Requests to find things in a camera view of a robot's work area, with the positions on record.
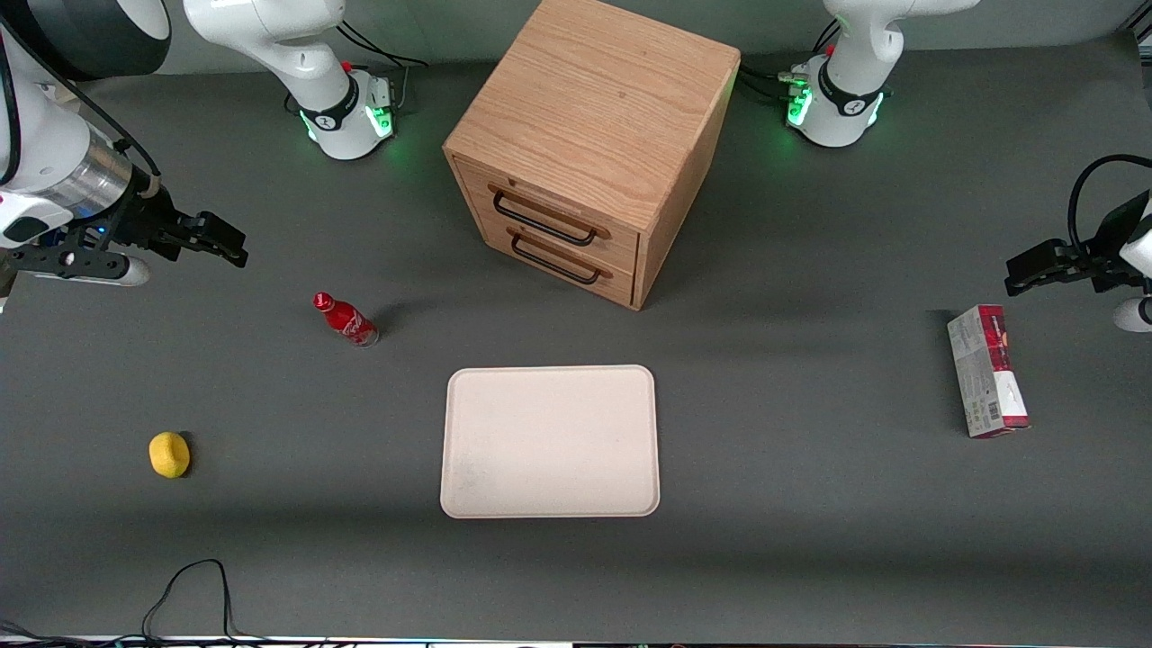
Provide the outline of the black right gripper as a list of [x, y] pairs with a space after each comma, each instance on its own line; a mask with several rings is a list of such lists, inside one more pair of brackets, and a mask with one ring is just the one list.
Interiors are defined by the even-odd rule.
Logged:
[[211, 211], [181, 213], [164, 187], [145, 197], [143, 193], [151, 188], [152, 179], [143, 171], [132, 172], [123, 197], [89, 224], [91, 229], [103, 227], [103, 233], [89, 238], [94, 249], [105, 251], [109, 244], [137, 247], [173, 262], [188, 249], [213, 254], [238, 269], [247, 266], [247, 235], [241, 229]]

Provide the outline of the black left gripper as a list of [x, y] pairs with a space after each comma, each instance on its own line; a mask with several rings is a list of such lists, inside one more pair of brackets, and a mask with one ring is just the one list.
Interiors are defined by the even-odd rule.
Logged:
[[[1084, 243], [1098, 293], [1120, 284], [1149, 293], [1151, 276], [1151, 214], [1149, 193], [1114, 208]], [[1076, 251], [1063, 239], [1045, 239], [1005, 263], [1005, 292], [1017, 296], [1045, 284], [1078, 282]]]

